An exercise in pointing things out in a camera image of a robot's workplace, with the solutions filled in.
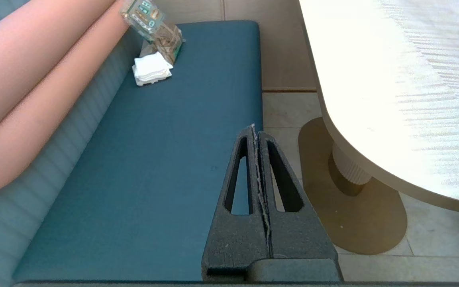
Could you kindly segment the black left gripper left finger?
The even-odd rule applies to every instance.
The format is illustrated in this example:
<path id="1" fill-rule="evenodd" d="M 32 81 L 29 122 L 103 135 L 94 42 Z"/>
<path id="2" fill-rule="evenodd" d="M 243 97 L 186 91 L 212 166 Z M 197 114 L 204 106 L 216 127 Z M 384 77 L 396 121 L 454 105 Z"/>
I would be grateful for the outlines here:
<path id="1" fill-rule="evenodd" d="M 241 159 L 246 160 L 248 214 L 232 214 Z M 270 258 L 270 223 L 255 125 L 235 140 L 202 256 L 203 280 L 246 280 L 251 265 Z"/>

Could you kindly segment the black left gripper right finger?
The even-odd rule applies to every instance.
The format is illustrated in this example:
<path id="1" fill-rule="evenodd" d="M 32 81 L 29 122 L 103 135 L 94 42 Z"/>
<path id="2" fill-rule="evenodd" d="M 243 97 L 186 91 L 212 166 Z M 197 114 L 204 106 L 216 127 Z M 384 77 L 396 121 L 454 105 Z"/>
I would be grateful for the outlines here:
<path id="1" fill-rule="evenodd" d="M 259 132 L 257 142 L 271 257 L 337 260 L 337 251 L 277 140 Z"/>

